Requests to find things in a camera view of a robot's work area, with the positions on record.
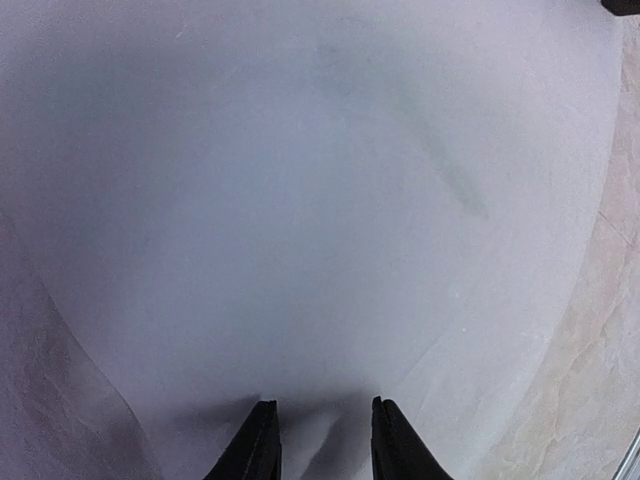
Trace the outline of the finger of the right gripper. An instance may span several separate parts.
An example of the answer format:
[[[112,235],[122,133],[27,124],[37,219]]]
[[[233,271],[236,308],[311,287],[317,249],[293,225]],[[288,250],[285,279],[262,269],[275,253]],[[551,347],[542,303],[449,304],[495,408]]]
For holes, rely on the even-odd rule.
[[[601,0],[601,5],[614,16],[640,14],[640,0]]]

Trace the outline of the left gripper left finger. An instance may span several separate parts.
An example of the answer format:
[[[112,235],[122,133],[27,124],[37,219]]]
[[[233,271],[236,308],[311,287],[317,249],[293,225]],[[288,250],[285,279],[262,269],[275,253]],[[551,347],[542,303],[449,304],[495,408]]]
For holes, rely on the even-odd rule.
[[[280,480],[282,444],[276,400],[258,401],[204,480]]]

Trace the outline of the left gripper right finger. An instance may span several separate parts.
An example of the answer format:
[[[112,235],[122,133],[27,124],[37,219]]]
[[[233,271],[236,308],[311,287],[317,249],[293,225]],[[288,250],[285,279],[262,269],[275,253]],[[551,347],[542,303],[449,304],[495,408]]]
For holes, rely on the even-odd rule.
[[[373,399],[371,426],[374,480],[452,480],[393,400]]]

